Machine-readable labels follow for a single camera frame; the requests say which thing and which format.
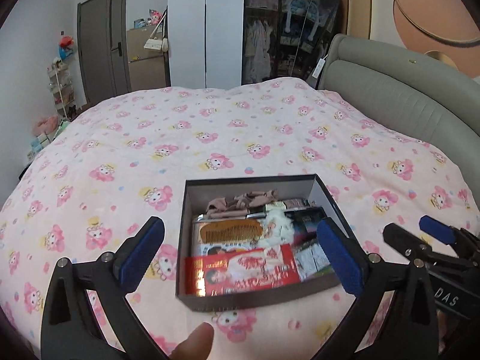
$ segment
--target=storage box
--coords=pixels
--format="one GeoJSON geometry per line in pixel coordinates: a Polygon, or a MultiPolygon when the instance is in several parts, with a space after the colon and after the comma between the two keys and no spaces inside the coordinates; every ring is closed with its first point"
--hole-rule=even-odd
{"type": "Polygon", "coordinates": [[[323,207],[327,216],[332,218],[348,237],[356,239],[325,184],[317,175],[187,180],[178,242],[175,296],[188,308],[194,311],[223,311],[261,307],[305,297],[340,284],[335,273],[330,272],[299,283],[262,291],[205,297],[187,293],[186,277],[188,272],[185,258],[191,256],[192,220],[198,215],[204,214],[207,204],[215,198],[234,197],[251,191],[269,190],[276,190],[279,200],[303,198],[312,205],[323,207]]]}

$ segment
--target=hand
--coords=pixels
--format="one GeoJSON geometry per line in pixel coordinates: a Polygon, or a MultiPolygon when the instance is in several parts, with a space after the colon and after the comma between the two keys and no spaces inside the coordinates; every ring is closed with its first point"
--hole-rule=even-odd
{"type": "Polygon", "coordinates": [[[170,355],[171,360],[206,360],[212,350],[213,335],[212,325],[204,322],[177,345],[170,355]]]}

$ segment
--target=blue gripper pad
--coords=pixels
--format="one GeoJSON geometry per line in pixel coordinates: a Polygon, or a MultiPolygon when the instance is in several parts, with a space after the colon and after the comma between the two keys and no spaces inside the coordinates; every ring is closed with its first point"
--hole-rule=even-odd
{"type": "Polygon", "coordinates": [[[331,218],[323,219],[318,224],[318,243],[325,252],[328,261],[332,264],[344,290],[358,297],[363,291],[362,270],[350,255],[340,237],[343,237],[347,242],[349,241],[331,218]]]}
{"type": "Polygon", "coordinates": [[[134,292],[165,238],[165,226],[152,216],[135,237],[128,238],[118,249],[114,274],[121,290],[134,292]]]}
{"type": "Polygon", "coordinates": [[[445,245],[452,245],[457,241],[457,239],[455,238],[455,234],[450,227],[443,224],[442,222],[430,218],[427,215],[420,218],[420,222],[418,225],[421,231],[430,234],[432,237],[436,238],[445,245]]]}

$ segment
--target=gray upholstered headboard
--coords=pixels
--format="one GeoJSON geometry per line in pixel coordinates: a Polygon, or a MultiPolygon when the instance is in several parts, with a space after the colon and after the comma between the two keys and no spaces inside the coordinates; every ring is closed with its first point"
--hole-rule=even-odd
{"type": "Polygon", "coordinates": [[[438,147],[480,203],[480,85],[474,80],[402,47],[337,35],[319,89],[336,91],[387,128],[438,147]]]}

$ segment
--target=white fluffy item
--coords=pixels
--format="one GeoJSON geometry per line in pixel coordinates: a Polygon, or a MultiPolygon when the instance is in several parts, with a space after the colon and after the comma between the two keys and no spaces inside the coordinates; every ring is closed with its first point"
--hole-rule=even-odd
{"type": "Polygon", "coordinates": [[[270,210],[265,218],[265,232],[258,240],[259,248],[268,248],[275,245],[292,244],[295,230],[292,221],[282,210],[270,210]]]}

